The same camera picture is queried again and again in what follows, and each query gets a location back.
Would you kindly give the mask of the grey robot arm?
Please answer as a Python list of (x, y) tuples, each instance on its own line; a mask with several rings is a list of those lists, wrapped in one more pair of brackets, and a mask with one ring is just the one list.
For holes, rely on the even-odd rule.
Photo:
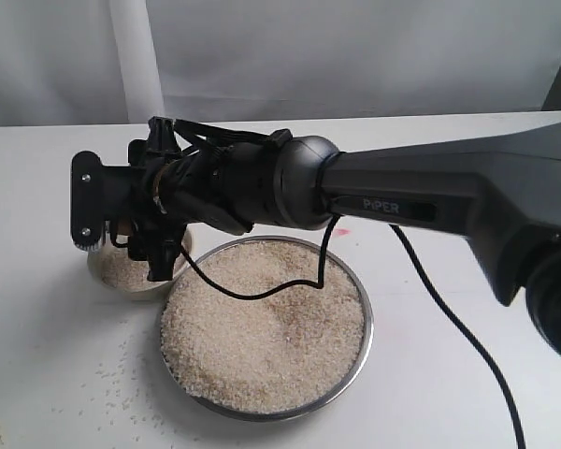
[(187, 225), (317, 230), (354, 216), (464, 237), (496, 299), (525, 291), (561, 355), (561, 123), (504, 136), (342, 152), (326, 138), (154, 117), (122, 167), (71, 162), (70, 232), (84, 251), (130, 237), (130, 258), (168, 281)]

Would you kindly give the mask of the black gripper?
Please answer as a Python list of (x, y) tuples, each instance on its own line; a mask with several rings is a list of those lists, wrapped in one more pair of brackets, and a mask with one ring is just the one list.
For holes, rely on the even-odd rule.
[(280, 155), (274, 138), (207, 139), (185, 150), (176, 142), (156, 147), (135, 139), (128, 162), (146, 172), (132, 196), (131, 167), (105, 166), (96, 153), (78, 152), (71, 161), (71, 238), (79, 249), (97, 251), (106, 223), (122, 219), (163, 233), (193, 223), (233, 235), (256, 224), (279, 225), (274, 189)]

